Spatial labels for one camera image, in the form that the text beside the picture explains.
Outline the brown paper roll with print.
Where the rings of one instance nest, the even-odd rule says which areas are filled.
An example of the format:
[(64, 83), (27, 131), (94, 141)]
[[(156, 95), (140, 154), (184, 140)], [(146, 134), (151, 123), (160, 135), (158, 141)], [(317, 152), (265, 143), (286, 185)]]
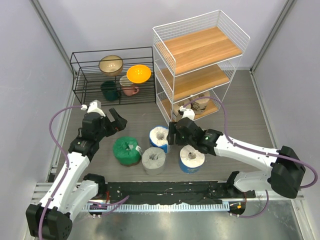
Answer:
[(207, 108), (208, 102), (210, 101), (209, 98), (203, 98), (203, 97), (209, 97), (210, 92), (206, 91), (203, 93), (200, 93), (198, 95), (195, 95), (191, 98), (189, 98), (190, 101), (195, 100), (191, 104), (191, 109), (194, 111), (196, 115), (201, 115)]

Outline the blue white paper roll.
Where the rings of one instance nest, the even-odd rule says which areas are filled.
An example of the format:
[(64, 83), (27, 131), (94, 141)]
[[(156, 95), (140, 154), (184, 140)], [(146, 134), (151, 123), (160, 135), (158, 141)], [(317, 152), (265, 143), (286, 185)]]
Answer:
[(162, 149), (165, 154), (168, 154), (171, 147), (168, 143), (167, 137), (169, 129), (165, 126), (156, 126), (149, 132), (149, 142), (151, 147)]

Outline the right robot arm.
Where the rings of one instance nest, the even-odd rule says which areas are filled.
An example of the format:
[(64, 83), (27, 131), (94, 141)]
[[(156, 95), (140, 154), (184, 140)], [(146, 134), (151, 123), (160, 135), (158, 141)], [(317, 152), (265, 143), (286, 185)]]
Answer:
[(167, 141), (169, 145), (189, 145), (202, 154), (231, 158), (257, 168), (256, 172), (230, 174), (225, 190), (233, 198), (247, 191), (273, 190), (294, 199), (306, 172), (295, 151), (288, 146), (275, 149), (249, 144), (218, 130), (202, 129), (187, 117), (169, 123)]

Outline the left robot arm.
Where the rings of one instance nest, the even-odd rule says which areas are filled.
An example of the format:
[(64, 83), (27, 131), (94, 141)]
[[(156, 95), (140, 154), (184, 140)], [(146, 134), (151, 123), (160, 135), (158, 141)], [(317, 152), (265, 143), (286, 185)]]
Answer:
[(76, 186), (78, 179), (99, 150), (100, 141), (126, 128), (127, 120), (114, 108), (111, 121), (98, 106), (81, 106), (86, 113), (76, 138), (68, 151), (63, 151), (65, 162), (48, 192), (38, 204), (26, 209), (26, 220), (31, 236), (40, 240), (66, 240), (82, 208), (92, 198), (102, 199), (107, 192), (105, 178), (88, 174)]

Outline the blue paper roll with pictures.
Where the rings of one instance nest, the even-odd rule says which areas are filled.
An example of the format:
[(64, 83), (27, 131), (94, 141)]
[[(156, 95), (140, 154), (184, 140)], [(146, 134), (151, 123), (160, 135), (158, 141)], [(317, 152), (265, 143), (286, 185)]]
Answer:
[(184, 146), (179, 153), (179, 167), (187, 174), (193, 174), (200, 170), (205, 162), (205, 155), (190, 145)]

